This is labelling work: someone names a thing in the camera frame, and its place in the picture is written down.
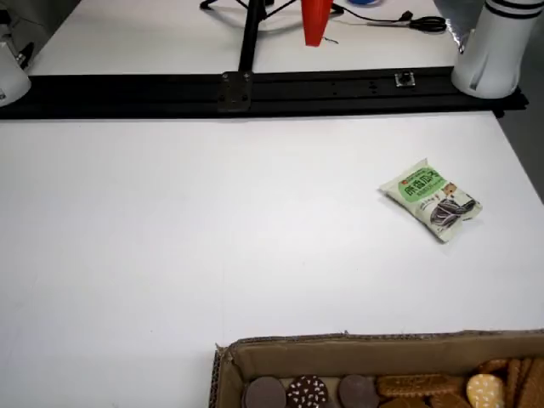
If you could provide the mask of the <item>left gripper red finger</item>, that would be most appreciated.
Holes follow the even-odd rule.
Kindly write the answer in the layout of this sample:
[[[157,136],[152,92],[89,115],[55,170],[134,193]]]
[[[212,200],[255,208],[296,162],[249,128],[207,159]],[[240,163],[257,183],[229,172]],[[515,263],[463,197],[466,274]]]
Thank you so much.
[[[302,0],[303,32],[307,45],[320,44],[321,2],[317,0]]]
[[[318,17],[318,43],[320,43],[322,40],[326,25],[330,18],[332,3],[332,0],[320,0],[318,2],[320,12],[320,16]]]

